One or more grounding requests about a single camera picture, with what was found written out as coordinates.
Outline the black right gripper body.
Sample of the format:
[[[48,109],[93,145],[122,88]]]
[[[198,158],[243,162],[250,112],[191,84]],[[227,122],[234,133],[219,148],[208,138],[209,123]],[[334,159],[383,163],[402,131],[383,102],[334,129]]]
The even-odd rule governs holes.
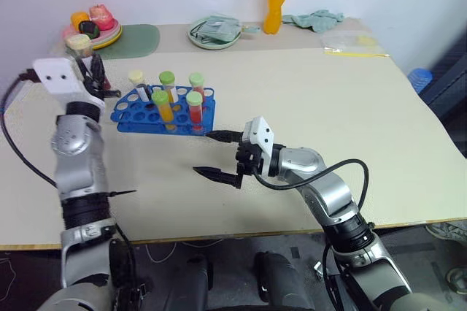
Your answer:
[[[241,141],[236,151],[236,173],[240,176],[260,174],[263,167],[262,153],[259,145]]]

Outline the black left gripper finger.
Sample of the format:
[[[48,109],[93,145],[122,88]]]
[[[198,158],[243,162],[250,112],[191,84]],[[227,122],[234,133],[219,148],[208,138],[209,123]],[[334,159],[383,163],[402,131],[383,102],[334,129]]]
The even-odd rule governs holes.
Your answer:
[[[97,53],[94,53],[90,65],[90,73],[92,75],[94,83],[98,87],[104,87],[105,85],[105,69],[101,56]]]
[[[74,58],[79,70],[81,72],[81,75],[83,77],[83,82],[86,83],[90,79],[90,72],[88,71],[88,68],[86,67],[84,61],[81,59],[81,57],[77,56]]]

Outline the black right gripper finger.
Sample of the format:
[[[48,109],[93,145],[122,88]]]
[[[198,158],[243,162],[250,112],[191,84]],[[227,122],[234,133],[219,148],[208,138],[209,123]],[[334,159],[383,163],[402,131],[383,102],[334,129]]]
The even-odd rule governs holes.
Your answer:
[[[210,166],[194,166],[193,170],[216,183],[231,185],[236,189],[240,189],[242,186],[242,176],[240,174],[229,174]]]
[[[224,143],[239,143],[242,140],[243,133],[239,131],[216,130],[205,133],[205,136]]]

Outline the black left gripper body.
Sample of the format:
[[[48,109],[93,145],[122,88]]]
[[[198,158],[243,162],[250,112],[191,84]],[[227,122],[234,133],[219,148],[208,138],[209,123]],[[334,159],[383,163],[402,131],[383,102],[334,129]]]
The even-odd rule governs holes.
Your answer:
[[[120,90],[113,90],[105,73],[94,74],[86,72],[84,86],[88,93],[101,100],[108,98],[120,98]]]

